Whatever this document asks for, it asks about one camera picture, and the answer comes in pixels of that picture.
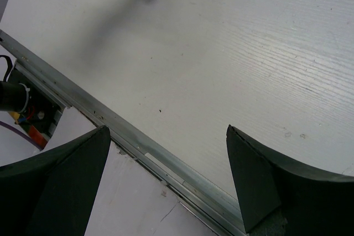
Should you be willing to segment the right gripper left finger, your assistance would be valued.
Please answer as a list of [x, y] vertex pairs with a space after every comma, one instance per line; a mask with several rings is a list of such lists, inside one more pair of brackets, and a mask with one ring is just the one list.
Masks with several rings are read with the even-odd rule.
[[1, 166], [1, 235], [84, 235], [110, 143], [101, 126]]

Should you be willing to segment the aluminium table frame rail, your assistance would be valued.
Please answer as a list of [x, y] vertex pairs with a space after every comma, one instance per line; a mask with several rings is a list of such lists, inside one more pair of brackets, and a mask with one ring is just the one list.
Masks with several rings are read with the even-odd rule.
[[245, 235], [236, 199], [223, 192], [160, 144], [70, 81], [5, 32], [1, 46], [16, 59], [16, 68], [51, 98], [75, 107], [95, 125], [106, 125], [118, 147], [155, 177], [166, 182], [187, 209], [218, 235]]

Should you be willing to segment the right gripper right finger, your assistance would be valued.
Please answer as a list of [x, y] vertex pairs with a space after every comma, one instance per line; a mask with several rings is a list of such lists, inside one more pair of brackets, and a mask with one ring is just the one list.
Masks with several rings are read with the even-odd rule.
[[353, 177], [297, 161], [233, 126], [226, 141], [249, 235], [353, 234]]

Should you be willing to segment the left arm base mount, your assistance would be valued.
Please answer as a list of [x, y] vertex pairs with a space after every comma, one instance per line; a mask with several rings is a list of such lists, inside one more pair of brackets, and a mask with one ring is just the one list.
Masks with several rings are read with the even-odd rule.
[[1, 55], [5, 60], [7, 69], [1, 76], [1, 81], [22, 83], [30, 88], [30, 99], [27, 108], [22, 113], [7, 112], [24, 132], [22, 133], [12, 125], [1, 122], [1, 126], [17, 133], [33, 144], [37, 149], [43, 150], [63, 114], [64, 108], [55, 100], [45, 94], [33, 81], [17, 70], [8, 55]]

